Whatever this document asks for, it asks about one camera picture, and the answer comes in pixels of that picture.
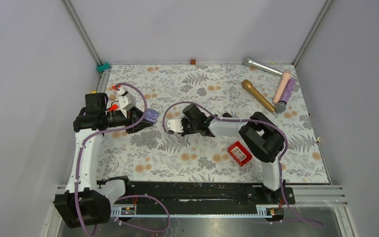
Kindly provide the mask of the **lavender oval case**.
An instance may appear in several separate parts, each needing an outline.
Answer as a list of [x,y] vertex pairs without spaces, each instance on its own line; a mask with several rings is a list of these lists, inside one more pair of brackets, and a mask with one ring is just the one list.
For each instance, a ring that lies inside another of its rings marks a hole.
[[158,118],[159,112],[151,108],[147,109],[145,120],[151,122],[152,124],[156,124],[158,122]]

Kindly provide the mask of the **black earbud charging case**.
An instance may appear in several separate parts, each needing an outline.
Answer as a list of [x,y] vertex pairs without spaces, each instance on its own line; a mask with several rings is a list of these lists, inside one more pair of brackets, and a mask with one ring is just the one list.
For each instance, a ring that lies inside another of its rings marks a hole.
[[229,113],[223,113],[222,116],[223,116],[224,118],[231,118],[231,117],[232,117],[232,115],[229,114]]

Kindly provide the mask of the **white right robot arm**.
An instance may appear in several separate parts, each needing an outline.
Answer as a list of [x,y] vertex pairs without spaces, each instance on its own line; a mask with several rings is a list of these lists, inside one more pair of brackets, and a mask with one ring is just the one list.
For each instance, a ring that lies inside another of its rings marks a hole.
[[202,106],[190,103],[183,109],[183,118],[166,123],[167,131],[181,136],[200,134],[204,137],[236,138],[262,166],[264,199],[269,203],[281,199],[283,204],[289,205],[281,164],[288,150],[286,135],[261,112],[255,112],[249,118],[233,118],[202,110]]

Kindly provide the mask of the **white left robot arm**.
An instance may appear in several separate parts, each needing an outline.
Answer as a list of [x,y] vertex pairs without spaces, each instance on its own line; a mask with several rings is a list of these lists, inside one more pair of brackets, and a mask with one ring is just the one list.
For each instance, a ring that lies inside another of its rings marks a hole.
[[63,194],[56,194],[54,206],[68,228],[79,228],[107,223],[111,206],[119,200],[127,203],[133,190],[127,176],[97,181],[97,159],[104,135],[109,128],[123,127],[136,133],[152,126],[144,111],[136,107],[134,96],[128,91],[117,92],[118,103],[108,108],[105,93],[85,95],[83,107],[73,122],[75,158]]

